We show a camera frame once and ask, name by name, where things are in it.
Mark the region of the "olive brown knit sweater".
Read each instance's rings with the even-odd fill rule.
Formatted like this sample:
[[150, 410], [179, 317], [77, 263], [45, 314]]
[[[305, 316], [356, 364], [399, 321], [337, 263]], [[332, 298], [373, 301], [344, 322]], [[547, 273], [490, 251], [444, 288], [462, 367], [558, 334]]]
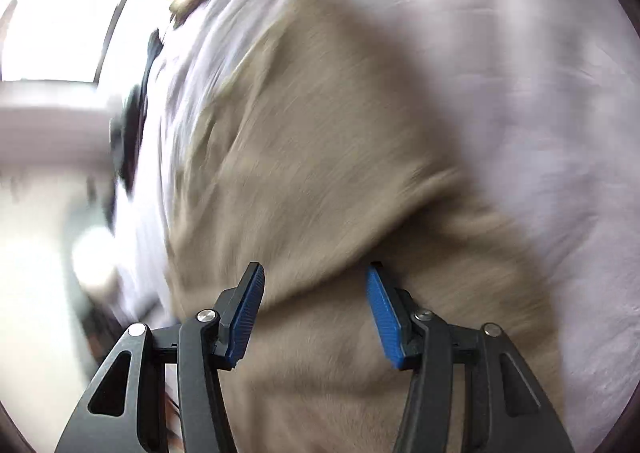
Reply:
[[[405, 65], [333, 0], [290, 0], [205, 106], [168, 246], [182, 315], [250, 262], [264, 268], [246, 362], [222, 381], [242, 452], [397, 452], [412, 374], [384, 353], [370, 265], [452, 325], [499, 325], [554, 409], [561, 398], [558, 332], [525, 244]], [[463, 409], [456, 365], [444, 452], [464, 452]]]

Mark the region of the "dark green black garment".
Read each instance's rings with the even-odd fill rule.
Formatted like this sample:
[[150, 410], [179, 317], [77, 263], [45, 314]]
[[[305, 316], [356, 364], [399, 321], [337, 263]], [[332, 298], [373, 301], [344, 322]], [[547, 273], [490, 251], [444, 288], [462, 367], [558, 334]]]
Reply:
[[111, 199], [105, 205], [104, 213], [107, 227], [111, 230], [115, 225], [117, 184], [121, 182], [127, 194], [130, 194], [134, 188], [146, 111], [148, 110], [149, 78], [152, 65], [163, 48], [160, 31], [152, 31], [148, 46], [146, 46], [146, 62], [141, 80], [130, 89], [122, 115], [113, 118], [110, 123], [110, 147], [114, 178]]

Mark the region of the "white round pleated cushion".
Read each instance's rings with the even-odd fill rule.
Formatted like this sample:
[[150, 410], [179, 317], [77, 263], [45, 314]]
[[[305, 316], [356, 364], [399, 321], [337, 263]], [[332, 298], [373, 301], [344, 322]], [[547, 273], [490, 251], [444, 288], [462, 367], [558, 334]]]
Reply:
[[75, 239], [72, 269], [80, 288], [96, 303], [108, 303], [118, 288], [115, 236], [109, 228], [91, 226]]

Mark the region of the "mauve pleated curtain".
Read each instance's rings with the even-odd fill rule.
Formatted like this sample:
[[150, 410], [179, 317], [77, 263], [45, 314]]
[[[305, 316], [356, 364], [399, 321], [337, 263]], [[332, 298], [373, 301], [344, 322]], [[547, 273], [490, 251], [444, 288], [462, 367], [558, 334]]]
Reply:
[[122, 100], [58, 80], [1, 84], [1, 168], [109, 169], [111, 120]]

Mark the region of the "window with dark frame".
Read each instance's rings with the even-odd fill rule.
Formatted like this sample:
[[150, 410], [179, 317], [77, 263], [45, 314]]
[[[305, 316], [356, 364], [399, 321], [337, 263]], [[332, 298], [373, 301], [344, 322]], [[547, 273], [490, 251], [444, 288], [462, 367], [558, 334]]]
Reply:
[[1, 79], [92, 83], [123, 0], [1, 0]]

